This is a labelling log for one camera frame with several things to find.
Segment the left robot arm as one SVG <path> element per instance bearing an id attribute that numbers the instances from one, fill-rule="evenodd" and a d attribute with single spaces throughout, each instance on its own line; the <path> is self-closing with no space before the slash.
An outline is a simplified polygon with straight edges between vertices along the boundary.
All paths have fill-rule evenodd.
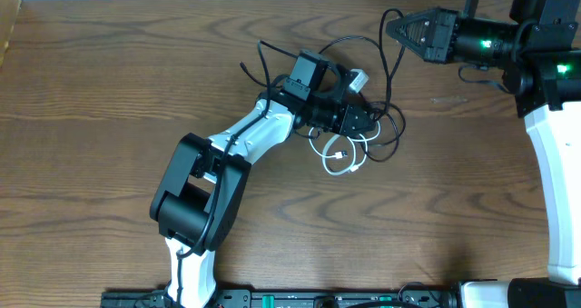
<path id="1" fill-rule="evenodd" d="M 252 110 L 207 138 L 185 135 L 177 144 L 150 206 L 172 258 L 167 293 L 174 307 L 205 307 L 216 290 L 215 252 L 233 226 L 252 166 L 304 125 L 360 137 L 374 130 L 371 109 L 360 99 L 368 82 L 302 50 L 288 75 L 263 83 Z"/>

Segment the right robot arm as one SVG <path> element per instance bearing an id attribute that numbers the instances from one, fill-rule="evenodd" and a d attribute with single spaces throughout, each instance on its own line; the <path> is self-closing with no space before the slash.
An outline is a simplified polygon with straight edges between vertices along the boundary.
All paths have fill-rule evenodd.
<path id="1" fill-rule="evenodd" d="M 395 19 L 386 33 L 427 63 L 502 71 L 541 174 L 549 230 L 548 277 L 580 283 L 580 0 L 513 0 L 510 22 L 434 8 Z"/>

